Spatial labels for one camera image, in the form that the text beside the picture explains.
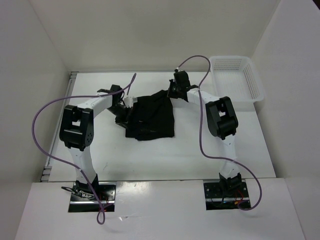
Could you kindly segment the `black shorts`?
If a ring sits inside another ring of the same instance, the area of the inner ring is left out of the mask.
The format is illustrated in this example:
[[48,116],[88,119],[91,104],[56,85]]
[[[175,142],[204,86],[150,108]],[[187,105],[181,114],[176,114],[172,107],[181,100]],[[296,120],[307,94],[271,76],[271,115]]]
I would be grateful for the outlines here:
[[125,130],[126,138],[150,141],[175,136],[173,104],[167,94],[167,90],[160,90],[137,98]]

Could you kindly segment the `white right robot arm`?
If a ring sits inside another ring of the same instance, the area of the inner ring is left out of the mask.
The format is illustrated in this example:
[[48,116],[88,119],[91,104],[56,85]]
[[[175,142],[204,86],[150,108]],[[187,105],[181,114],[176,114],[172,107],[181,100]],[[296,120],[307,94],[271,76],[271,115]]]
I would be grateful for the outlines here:
[[205,111],[207,127],[210,134],[219,139],[219,147],[224,163],[219,171],[219,191],[223,197],[230,197],[241,185],[242,176],[236,165],[235,134],[239,122],[228,96],[218,97],[201,90],[197,85],[191,85],[186,71],[174,70],[174,79],[169,81],[167,96],[172,99],[182,99],[188,103],[200,106]]

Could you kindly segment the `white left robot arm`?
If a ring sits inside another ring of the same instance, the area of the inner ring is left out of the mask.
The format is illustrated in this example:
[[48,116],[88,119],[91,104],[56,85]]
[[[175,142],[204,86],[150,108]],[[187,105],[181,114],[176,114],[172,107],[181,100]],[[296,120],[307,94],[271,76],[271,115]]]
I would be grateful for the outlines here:
[[94,139],[94,119],[108,110],[115,116],[115,123],[129,127],[133,100],[124,98],[124,90],[113,84],[110,89],[100,89],[97,95],[78,105],[67,105],[63,110],[59,138],[68,148],[76,169],[76,181],[72,191],[89,200],[100,194],[98,174],[93,167],[90,145]]

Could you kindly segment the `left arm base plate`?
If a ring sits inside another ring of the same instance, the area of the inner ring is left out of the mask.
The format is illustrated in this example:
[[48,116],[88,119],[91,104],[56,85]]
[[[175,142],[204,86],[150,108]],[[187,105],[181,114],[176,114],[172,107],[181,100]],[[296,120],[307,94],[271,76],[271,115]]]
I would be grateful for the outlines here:
[[[98,201],[93,193],[76,190],[76,184],[73,187],[61,187],[63,190],[70,192],[69,213],[97,213],[100,210]],[[97,196],[104,206],[104,211],[115,211],[116,200],[116,182],[100,182],[97,190]]]

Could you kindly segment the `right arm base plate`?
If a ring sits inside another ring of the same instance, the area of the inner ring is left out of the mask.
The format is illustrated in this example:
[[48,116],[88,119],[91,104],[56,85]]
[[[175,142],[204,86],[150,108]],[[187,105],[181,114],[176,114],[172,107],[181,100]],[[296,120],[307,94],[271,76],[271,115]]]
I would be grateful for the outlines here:
[[247,184],[243,181],[240,187],[223,193],[218,180],[203,182],[205,206],[207,211],[234,210],[238,205],[243,209],[251,208]]

